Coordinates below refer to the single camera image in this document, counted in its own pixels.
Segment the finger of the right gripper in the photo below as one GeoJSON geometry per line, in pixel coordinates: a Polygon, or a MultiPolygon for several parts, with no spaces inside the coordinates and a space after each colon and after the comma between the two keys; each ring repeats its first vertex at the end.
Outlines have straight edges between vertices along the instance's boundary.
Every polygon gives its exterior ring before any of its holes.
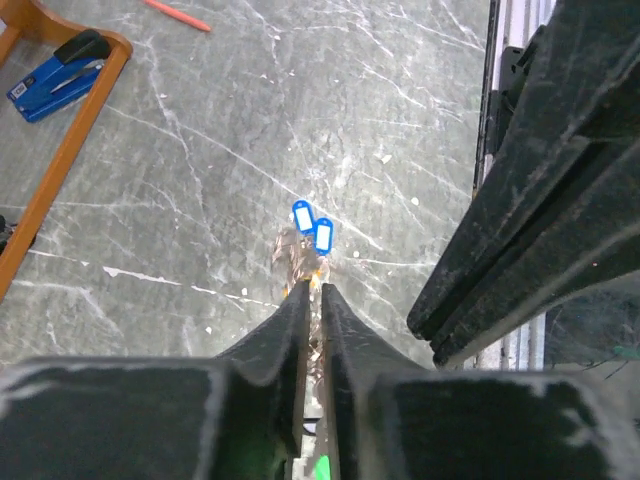
{"type": "Polygon", "coordinates": [[[412,307],[407,324],[430,343],[543,207],[594,159],[600,144],[639,145],[639,5],[559,1],[525,71],[500,152],[513,238],[498,251],[494,216],[474,197],[412,307]]]}
{"type": "Polygon", "coordinates": [[[548,307],[639,268],[639,145],[600,144],[434,336],[458,365],[548,307]]]}

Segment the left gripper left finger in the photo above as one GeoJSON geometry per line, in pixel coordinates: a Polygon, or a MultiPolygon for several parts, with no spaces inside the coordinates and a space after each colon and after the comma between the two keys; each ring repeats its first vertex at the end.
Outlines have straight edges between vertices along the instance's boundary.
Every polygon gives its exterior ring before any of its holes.
{"type": "Polygon", "coordinates": [[[226,351],[39,357],[1,376],[5,479],[288,479],[300,456],[307,282],[226,351]]]}

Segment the metal disc keyring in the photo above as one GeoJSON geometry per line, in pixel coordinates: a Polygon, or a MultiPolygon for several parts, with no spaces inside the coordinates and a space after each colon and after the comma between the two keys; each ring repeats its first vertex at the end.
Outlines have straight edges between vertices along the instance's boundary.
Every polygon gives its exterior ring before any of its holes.
{"type": "Polygon", "coordinates": [[[329,264],[325,257],[314,250],[310,235],[304,236],[294,226],[284,227],[276,237],[272,267],[286,268],[284,296],[300,281],[309,282],[310,331],[308,355],[308,379],[311,391],[311,405],[317,414],[305,415],[303,434],[316,436],[318,424],[323,416],[320,389],[323,385],[323,335],[321,331],[321,291],[329,278],[329,264]]]}

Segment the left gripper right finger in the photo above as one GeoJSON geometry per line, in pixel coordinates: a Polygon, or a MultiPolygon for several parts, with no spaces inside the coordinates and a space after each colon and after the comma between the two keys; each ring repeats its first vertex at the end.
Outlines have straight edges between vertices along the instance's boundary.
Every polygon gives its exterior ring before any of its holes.
{"type": "Polygon", "coordinates": [[[635,479],[639,437],[590,385],[546,372],[428,370],[322,288],[335,479],[635,479]]]}

